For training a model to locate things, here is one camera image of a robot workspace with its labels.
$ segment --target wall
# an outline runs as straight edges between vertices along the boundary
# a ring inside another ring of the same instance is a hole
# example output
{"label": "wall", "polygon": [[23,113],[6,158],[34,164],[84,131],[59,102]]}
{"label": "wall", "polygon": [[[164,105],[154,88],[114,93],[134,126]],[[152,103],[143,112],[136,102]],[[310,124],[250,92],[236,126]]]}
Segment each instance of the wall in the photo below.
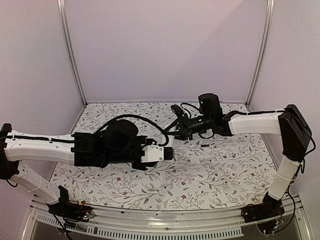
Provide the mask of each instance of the wall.
{"label": "wall", "polygon": [[89,103],[185,101],[213,92],[245,102],[266,0],[68,0]]}
{"label": "wall", "polygon": [[[320,143],[320,1],[277,0],[268,47],[252,110],[272,110],[294,103]],[[279,136],[268,142],[281,157]],[[306,158],[305,174],[292,186],[302,200],[314,239],[320,239],[320,148]]]}
{"label": "wall", "polygon": [[[82,106],[70,70],[56,1],[0,4],[0,125],[18,131],[70,132]],[[30,166],[49,178],[54,164]],[[21,238],[32,195],[0,181],[0,239]]]}

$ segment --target ventilation grille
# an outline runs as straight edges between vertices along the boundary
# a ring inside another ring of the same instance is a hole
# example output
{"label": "ventilation grille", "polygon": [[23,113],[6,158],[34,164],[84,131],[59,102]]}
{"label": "ventilation grille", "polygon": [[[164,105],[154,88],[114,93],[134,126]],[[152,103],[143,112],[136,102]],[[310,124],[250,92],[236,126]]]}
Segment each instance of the ventilation grille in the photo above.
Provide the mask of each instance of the ventilation grille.
{"label": "ventilation grille", "polygon": [[[60,227],[57,220],[51,216],[37,213],[37,220],[55,227]],[[86,231],[82,232],[87,235],[97,236],[112,240],[222,240],[243,236],[241,227],[234,227],[225,230],[207,231],[205,233],[125,233],[124,231],[110,230],[103,227],[88,226]]]}

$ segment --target floral tablecloth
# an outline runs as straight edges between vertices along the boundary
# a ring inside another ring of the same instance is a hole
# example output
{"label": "floral tablecloth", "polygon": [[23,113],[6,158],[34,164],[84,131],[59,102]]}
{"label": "floral tablecloth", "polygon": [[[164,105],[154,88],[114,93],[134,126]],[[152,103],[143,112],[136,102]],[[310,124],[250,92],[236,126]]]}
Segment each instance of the floral tablecloth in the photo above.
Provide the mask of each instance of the floral tablecloth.
{"label": "floral tablecloth", "polygon": [[[137,114],[165,128],[175,119],[173,103],[93,103],[79,119],[75,132],[94,132],[121,114]],[[246,112],[243,104],[222,104],[223,111]],[[140,135],[161,142],[161,133],[131,119]],[[274,163],[259,134],[232,137],[215,135],[175,142],[175,159],[140,171],[130,164],[106,168],[58,163],[51,182],[69,191],[73,201],[92,205],[142,210],[200,210],[261,202],[276,174]]]}

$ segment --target metal corner post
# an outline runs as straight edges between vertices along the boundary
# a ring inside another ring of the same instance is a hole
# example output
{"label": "metal corner post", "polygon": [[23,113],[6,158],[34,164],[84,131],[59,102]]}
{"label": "metal corner post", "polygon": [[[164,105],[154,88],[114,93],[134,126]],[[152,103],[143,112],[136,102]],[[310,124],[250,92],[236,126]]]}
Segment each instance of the metal corner post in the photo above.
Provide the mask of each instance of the metal corner post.
{"label": "metal corner post", "polygon": [[256,65],[255,65],[249,94],[248,94],[248,96],[246,98],[246,102],[245,102],[245,104],[247,106],[251,105],[253,97],[255,95],[256,88],[257,88],[259,75],[260,75],[262,65],[264,62],[264,57],[266,54],[268,38],[269,38],[270,29],[271,29],[272,16],[273,16],[273,12],[274,12],[274,6],[275,6],[275,0],[267,0],[266,15],[265,15],[264,28],[263,28],[262,41],[261,41],[261,45],[260,45],[259,55],[258,55],[258,59],[257,59]]}
{"label": "metal corner post", "polygon": [[71,43],[71,38],[70,38],[70,32],[69,32],[69,27],[68,27],[68,21],[67,21],[67,13],[66,13],[66,7],[65,7],[65,0],[57,0],[57,5],[58,5],[58,12],[60,16],[60,22],[61,22],[61,28],[62,28],[62,35],[64,38],[64,43],[65,43],[65,48],[66,52],[69,58],[70,62],[70,67],[74,79],[74,83],[76,86],[76,89],[78,91],[81,103],[83,106],[87,105],[87,100],[85,96],[85,92],[80,80],[77,64],[76,64],[76,59],[74,55],[74,51],[72,48],[72,43]]}

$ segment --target vertical metal post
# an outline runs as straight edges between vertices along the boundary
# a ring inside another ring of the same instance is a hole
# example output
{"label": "vertical metal post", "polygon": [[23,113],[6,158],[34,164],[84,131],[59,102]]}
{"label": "vertical metal post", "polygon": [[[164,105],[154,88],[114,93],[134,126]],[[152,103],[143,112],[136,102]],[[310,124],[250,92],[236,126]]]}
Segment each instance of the vertical metal post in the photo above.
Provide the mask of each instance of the vertical metal post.
{"label": "vertical metal post", "polygon": [[264,22],[264,28],[263,28],[263,35],[262,35],[262,41],[260,45],[260,51],[259,51],[259,56],[258,60],[255,65],[254,73],[253,73],[253,78],[249,90],[249,94],[246,98],[245,104],[247,106],[250,106],[252,103],[256,88],[257,88],[257,83],[259,80],[259,75],[262,69],[262,65],[264,62],[264,57],[266,54],[266,49],[267,49],[267,43],[268,43],[268,38],[269,38],[269,33],[271,29],[271,22],[272,22],[272,15],[274,12],[274,5],[275,5],[275,0],[268,0],[267,2],[267,8],[266,8],[266,15],[265,15],[265,22]]}
{"label": "vertical metal post", "polygon": [[62,35],[64,38],[65,48],[69,58],[74,83],[83,106],[86,106],[87,100],[86,100],[84,89],[80,80],[76,59],[75,59],[74,51],[71,44],[70,32],[69,32],[68,21],[67,21],[67,13],[66,13],[66,7],[65,7],[65,0],[57,0],[57,4],[58,4],[58,11],[59,11],[61,28],[62,28]]}

